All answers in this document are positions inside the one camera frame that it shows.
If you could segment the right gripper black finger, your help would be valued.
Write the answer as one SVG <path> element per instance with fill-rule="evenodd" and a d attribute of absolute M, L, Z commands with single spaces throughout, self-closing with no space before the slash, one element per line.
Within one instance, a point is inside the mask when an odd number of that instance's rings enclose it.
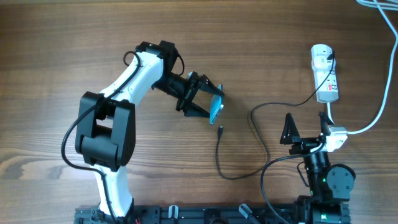
<path fill-rule="evenodd" d="M 326 115 L 325 112 L 320 112 L 320 127 L 321 133 L 328 134 L 328 127 L 334 125 L 334 122 Z"/>
<path fill-rule="evenodd" d="M 300 135 L 295 125 L 294 118 L 291 113 L 285 116 L 284 129 L 280 138 L 280 144 L 296 144 L 300 142 Z"/>

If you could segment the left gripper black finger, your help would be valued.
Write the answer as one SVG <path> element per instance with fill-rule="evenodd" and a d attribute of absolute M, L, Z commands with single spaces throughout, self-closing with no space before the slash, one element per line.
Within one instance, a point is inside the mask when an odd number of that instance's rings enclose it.
<path fill-rule="evenodd" d="M 202 107 L 196 105 L 193 102 L 189 102 L 185 106 L 185 116 L 186 117 L 202 117 L 202 118 L 209 118 L 210 113 L 204 110 Z"/>
<path fill-rule="evenodd" d="M 206 75 L 200 76 L 199 83 L 201 91 L 211 93 L 212 95 L 224 96 L 224 92 L 215 86 Z"/>

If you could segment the teal Galaxy smartphone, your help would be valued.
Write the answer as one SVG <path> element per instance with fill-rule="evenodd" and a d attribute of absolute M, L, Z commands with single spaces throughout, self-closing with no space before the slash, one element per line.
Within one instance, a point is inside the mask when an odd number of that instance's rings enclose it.
<path fill-rule="evenodd" d="M 213 95 L 210 103 L 210 118 L 209 123 L 214 125 L 220 113 L 224 108 L 223 97 L 220 95 Z"/>

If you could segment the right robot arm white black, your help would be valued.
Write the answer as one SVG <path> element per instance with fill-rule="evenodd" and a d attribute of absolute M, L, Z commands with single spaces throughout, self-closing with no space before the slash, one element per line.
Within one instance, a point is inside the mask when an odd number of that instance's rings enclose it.
<path fill-rule="evenodd" d="M 293 116 L 285 117 L 280 143 L 290 145 L 291 156 L 302 156 L 310 196 L 299 196 L 294 202 L 294 223 L 351 223 L 348 201 L 356 174 L 344 164 L 330 164 L 328 153 L 339 149 L 348 138 L 347 130 L 335 125 L 321 112 L 321 133 L 315 138 L 299 135 Z"/>

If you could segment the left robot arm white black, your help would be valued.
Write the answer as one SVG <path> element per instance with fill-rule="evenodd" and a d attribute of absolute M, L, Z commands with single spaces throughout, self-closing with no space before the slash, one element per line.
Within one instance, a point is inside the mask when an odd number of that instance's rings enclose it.
<path fill-rule="evenodd" d="M 176 98 L 176 110 L 186 117 L 207 118 L 210 124 L 224 107 L 221 85 L 197 72 L 184 78 L 172 71 L 182 58 L 174 43 L 142 42 L 131 53 L 134 59 L 114 83 L 100 93 L 87 91 L 80 100 L 75 150 L 95 173 L 101 199 L 91 222 L 139 221 L 126 165 L 136 145 L 136 108 L 150 89 Z"/>

